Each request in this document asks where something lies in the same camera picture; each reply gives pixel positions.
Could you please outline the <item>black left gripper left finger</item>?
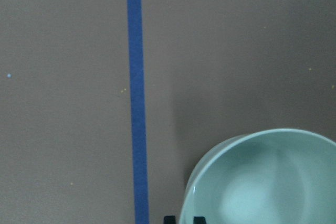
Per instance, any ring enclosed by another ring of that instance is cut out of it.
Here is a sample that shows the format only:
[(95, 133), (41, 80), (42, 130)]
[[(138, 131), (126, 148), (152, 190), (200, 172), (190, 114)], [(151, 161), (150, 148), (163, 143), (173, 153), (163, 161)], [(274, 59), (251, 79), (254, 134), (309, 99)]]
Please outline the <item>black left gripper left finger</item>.
[(163, 224), (176, 224), (176, 216), (164, 216)]

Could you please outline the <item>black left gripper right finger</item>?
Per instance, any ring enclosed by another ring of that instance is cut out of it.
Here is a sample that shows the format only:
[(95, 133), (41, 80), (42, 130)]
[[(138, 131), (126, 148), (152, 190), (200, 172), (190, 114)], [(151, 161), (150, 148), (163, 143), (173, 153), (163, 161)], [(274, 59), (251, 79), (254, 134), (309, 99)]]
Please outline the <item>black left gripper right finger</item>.
[(206, 218), (204, 216), (194, 216), (193, 224), (206, 224)]

